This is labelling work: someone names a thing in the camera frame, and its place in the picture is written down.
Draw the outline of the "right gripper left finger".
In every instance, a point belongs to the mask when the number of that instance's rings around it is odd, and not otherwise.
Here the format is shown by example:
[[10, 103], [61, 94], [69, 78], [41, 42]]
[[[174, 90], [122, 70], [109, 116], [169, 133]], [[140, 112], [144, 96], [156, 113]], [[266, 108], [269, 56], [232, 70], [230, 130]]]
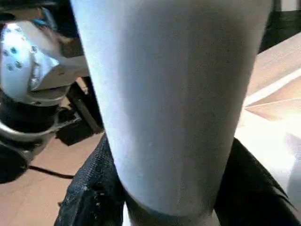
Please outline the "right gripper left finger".
[[120, 226], [125, 191], [104, 134], [67, 188], [56, 226]]

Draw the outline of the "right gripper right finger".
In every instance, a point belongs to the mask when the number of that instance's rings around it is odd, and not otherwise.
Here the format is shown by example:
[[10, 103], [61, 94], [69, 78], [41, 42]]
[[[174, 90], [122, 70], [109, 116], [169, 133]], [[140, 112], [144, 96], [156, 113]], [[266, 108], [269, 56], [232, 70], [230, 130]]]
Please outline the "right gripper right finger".
[[280, 184], [237, 139], [215, 202], [222, 226], [297, 226], [299, 212]]

